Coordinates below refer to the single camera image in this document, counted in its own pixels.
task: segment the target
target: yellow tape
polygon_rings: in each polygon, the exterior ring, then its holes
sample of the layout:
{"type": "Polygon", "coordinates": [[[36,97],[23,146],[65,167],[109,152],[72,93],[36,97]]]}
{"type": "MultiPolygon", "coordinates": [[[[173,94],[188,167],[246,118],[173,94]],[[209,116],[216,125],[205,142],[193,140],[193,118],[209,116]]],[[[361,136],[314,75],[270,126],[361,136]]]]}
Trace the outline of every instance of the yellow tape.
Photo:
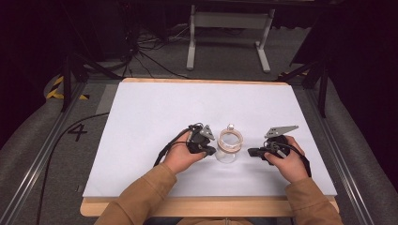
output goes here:
{"type": "MultiPolygon", "coordinates": [[[[64,77],[59,75],[59,77],[56,79],[51,91],[49,92],[49,94],[47,94],[46,98],[58,98],[58,99],[64,99],[64,95],[63,94],[57,94],[56,90],[59,87],[59,84],[61,82],[64,81],[64,77]]],[[[90,95],[81,95],[79,97],[80,100],[89,100],[90,99],[90,95]]]]}

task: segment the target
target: glass jar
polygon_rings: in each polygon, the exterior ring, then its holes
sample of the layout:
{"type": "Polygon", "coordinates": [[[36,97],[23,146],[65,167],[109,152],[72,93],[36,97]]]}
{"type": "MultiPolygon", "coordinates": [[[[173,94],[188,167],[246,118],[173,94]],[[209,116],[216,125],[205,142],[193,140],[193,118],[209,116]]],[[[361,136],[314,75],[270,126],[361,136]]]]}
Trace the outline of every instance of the glass jar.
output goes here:
{"type": "Polygon", "coordinates": [[[232,163],[237,160],[237,152],[243,143],[243,137],[239,131],[235,130],[234,125],[228,125],[217,140],[216,159],[223,163],[232,163]]]}

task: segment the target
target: person's right hand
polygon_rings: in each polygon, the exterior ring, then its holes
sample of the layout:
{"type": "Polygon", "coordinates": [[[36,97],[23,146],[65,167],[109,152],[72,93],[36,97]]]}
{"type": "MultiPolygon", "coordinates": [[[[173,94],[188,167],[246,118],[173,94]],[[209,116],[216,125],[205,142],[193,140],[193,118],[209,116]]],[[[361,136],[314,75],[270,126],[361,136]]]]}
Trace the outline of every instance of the person's right hand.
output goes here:
{"type": "MultiPolygon", "coordinates": [[[[295,139],[286,135],[285,137],[287,139],[287,143],[296,147],[304,156],[304,151],[299,147],[295,139]]],[[[308,177],[304,163],[301,161],[299,155],[293,150],[291,150],[290,154],[285,158],[275,157],[271,153],[265,153],[264,157],[270,163],[274,164],[281,175],[290,183],[294,183],[308,177]]]]}
{"type": "Polygon", "coordinates": [[[174,174],[187,170],[194,162],[206,156],[206,152],[190,153],[186,144],[190,133],[190,131],[187,131],[176,140],[163,161],[163,164],[170,168],[174,174]]]}

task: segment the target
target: tan jacket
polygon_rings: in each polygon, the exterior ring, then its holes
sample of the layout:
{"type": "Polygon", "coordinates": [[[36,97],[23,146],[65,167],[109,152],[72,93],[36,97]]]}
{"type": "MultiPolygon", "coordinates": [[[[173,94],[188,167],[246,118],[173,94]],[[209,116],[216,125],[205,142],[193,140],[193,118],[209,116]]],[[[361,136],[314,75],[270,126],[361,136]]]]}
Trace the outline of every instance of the tan jacket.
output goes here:
{"type": "MultiPolygon", "coordinates": [[[[96,224],[143,224],[167,196],[176,176],[170,169],[160,164],[127,187],[118,199],[109,203],[96,224]]],[[[286,195],[296,217],[301,224],[343,224],[336,209],[322,194],[313,179],[307,178],[286,187],[286,195]]],[[[224,220],[207,218],[184,218],[179,225],[225,224],[224,220]]],[[[237,218],[229,224],[251,224],[237,218]]]]}

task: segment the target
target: white tabletop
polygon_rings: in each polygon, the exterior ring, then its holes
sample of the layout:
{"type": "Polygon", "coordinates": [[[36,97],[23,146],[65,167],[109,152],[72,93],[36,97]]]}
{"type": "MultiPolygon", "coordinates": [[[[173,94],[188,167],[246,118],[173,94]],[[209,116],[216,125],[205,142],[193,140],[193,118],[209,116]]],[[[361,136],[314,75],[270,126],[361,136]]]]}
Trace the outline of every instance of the white tabletop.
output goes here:
{"type": "Polygon", "coordinates": [[[214,156],[177,176],[169,196],[284,196],[287,181],[248,148],[262,146],[271,127],[299,126],[294,136],[311,162],[313,179],[335,196],[325,164],[289,85],[262,83],[122,82],[102,134],[84,197],[116,197],[150,170],[160,150],[182,129],[210,125],[216,139],[228,124],[243,135],[237,160],[214,156]]]}

